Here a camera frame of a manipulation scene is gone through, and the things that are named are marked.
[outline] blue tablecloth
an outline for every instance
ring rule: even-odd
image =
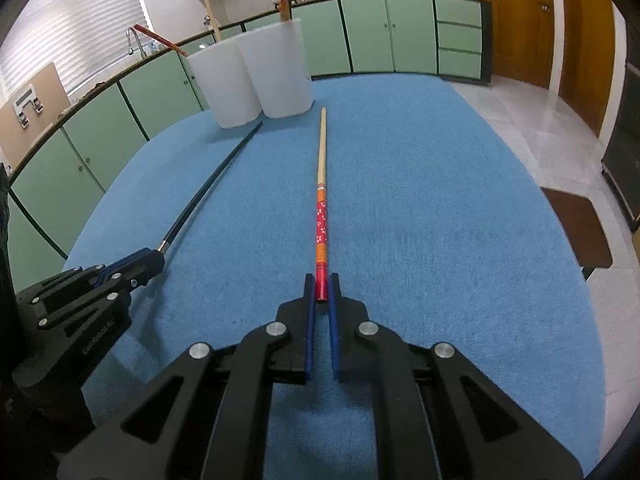
[[[134,294],[132,327],[84,386],[94,420],[192,342],[234,344],[302,294],[314,270],[319,111],[328,109],[329,267],[406,341],[446,340],[588,472],[604,421],[593,307],[546,199],[454,89],[420,75],[314,83],[311,111],[265,125]],[[108,190],[67,267],[157,247],[251,125],[210,112],[148,142]],[[265,478],[376,478],[369,393],[332,379],[318,315],[312,382],[277,385]]]

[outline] wooden panel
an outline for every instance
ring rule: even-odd
[[[103,195],[61,130],[33,155],[12,188],[67,254]]]
[[[246,22],[244,24],[244,28],[249,30],[254,30],[254,28],[264,27],[265,25],[271,25],[272,23],[277,23],[280,21],[280,15],[275,12],[274,14],[268,14],[267,16],[263,16],[258,18],[257,20],[251,20],[250,22]]]
[[[482,56],[454,50],[438,51],[440,74],[480,79]]]
[[[553,0],[490,1],[494,73],[548,88],[554,46]]]
[[[202,111],[175,52],[130,73],[122,87],[149,138]]]
[[[436,14],[439,22],[482,27],[480,3],[473,0],[436,0]]]
[[[386,0],[397,72],[438,71],[433,0]]]
[[[438,46],[482,54],[482,29],[439,23]]]
[[[62,256],[38,234],[11,197],[7,245],[16,292],[55,276],[65,264]]]
[[[146,142],[117,85],[80,108],[63,129],[104,189]]]
[[[38,115],[31,105],[24,108],[29,126],[24,129],[15,116],[13,101],[23,95],[29,83],[33,84],[44,109]],[[7,99],[0,108],[0,146],[9,164],[16,168],[31,144],[47,127],[58,119],[58,115],[71,106],[58,72],[53,63],[49,63],[25,85]]]
[[[611,0],[564,0],[560,97],[600,132],[613,76],[616,32]]]
[[[385,0],[342,0],[354,72],[393,72]]]
[[[292,10],[300,18],[306,63],[311,75],[349,73],[349,54],[338,2],[332,0]]]

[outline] metal bolt head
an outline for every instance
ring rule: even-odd
[[[189,355],[194,359],[202,359],[209,355],[209,345],[206,343],[194,343],[189,348]]]
[[[451,346],[449,343],[438,343],[434,346],[433,351],[435,354],[442,359],[449,359],[453,357],[453,354],[456,353],[455,348]]]
[[[267,334],[278,336],[287,331],[287,325],[279,321],[273,321],[267,325]]]
[[[363,321],[358,325],[358,332],[362,335],[376,335],[380,327],[373,321]]]

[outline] green cabinet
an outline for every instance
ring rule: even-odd
[[[55,276],[65,264],[64,258],[40,236],[11,197],[8,251],[16,292]]]
[[[254,30],[254,28],[264,27],[265,25],[271,25],[272,23],[277,23],[280,21],[280,14],[274,12],[273,14],[267,14],[266,16],[261,16],[260,18],[256,18],[255,20],[251,20],[250,22],[244,23],[244,28],[249,30]]]
[[[209,45],[213,45],[213,44],[215,44],[213,36],[205,36],[204,38],[200,38],[199,40],[190,41],[189,43],[182,45],[180,48],[183,49],[187,54],[191,55],[191,54],[195,54],[201,48],[207,48]],[[184,71],[187,73],[187,76],[189,76],[189,80],[191,81],[191,87],[193,88],[193,91],[196,94],[198,102],[200,103],[200,108],[202,108],[203,110],[209,110],[209,104],[207,103],[207,99],[206,97],[204,97],[204,94],[202,93],[202,90],[198,86],[198,83],[196,83],[196,76],[193,75],[193,72],[191,71],[191,67],[189,66],[189,63],[187,62],[187,60],[183,59],[182,57],[180,57],[180,61],[182,62]]]
[[[433,0],[386,0],[396,72],[438,71]]]
[[[311,75],[349,73],[349,54],[337,0],[296,7]]]
[[[480,2],[475,0],[435,0],[439,22],[462,23],[482,27]]]
[[[80,108],[63,129],[104,189],[146,142],[117,85]]]
[[[69,253],[103,195],[63,130],[18,174],[12,188],[33,219]]]
[[[167,52],[121,79],[122,88],[151,139],[202,109],[178,54]]]
[[[342,0],[354,72],[393,72],[385,0]]]

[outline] wooden door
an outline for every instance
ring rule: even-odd
[[[490,0],[494,73],[549,87],[554,51],[553,0]]]
[[[433,0],[386,0],[396,72],[438,72]]]
[[[560,97],[596,135],[609,102],[615,49],[611,0],[564,0]]]
[[[385,0],[342,0],[354,72],[393,72]]]

